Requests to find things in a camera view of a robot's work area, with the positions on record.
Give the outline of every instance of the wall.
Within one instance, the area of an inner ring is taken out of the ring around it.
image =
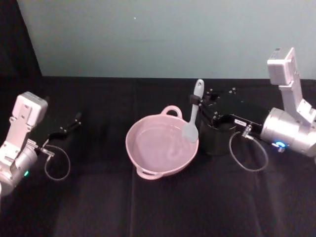
[[[294,46],[316,79],[314,0],[18,0],[43,75],[268,78]]]

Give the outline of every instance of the pink bowl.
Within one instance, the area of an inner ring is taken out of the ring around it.
[[[177,113],[176,117],[167,115],[171,110]],[[185,124],[181,110],[171,105],[161,114],[144,117],[130,128],[126,150],[140,177],[155,180],[175,174],[192,161],[198,151],[198,140],[190,143],[182,138]]]

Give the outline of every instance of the black fabric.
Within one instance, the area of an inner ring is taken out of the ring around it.
[[[40,75],[40,68],[17,1],[0,1],[0,76]]]
[[[26,90],[49,96],[44,121],[32,132],[38,141],[82,112],[82,129],[60,142],[72,161],[60,183],[43,173],[40,156],[30,175],[3,197],[0,236],[316,236],[316,165],[291,151],[277,154],[263,144],[269,166],[242,170],[230,155],[198,152],[178,174],[146,181],[125,150],[125,136],[140,118],[167,105],[189,120],[195,79],[1,78],[0,139],[5,139],[16,96]],[[205,80],[206,88],[237,87],[245,100],[282,109],[268,80]],[[304,97],[316,105],[315,82],[302,81]],[[262,154],[234,140],[244,165],[259,167]]]

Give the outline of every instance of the bowl handle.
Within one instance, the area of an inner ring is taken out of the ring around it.
[[[147,180],[155,180],[155,179],[159,179],[163,176],[162,173],[144,170],[141,167],[137,167],[136,172],[141,178],[147,179]]]
[[[175,106],[175,105],[169,105],[166,108],[163,109],[163,111],[161,112],[162,115],[166,115],[169,111],[175,111],[177,113],[177,117],[182,119],[182,112],[179,109],[179,107]]]

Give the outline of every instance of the black cup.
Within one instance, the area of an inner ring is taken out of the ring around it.
[[[211,156],[222,156],[229,152],[229,139],[236,125],[229,116],[222,116],[211,126],[201,121],[199,131],[200,149]]]

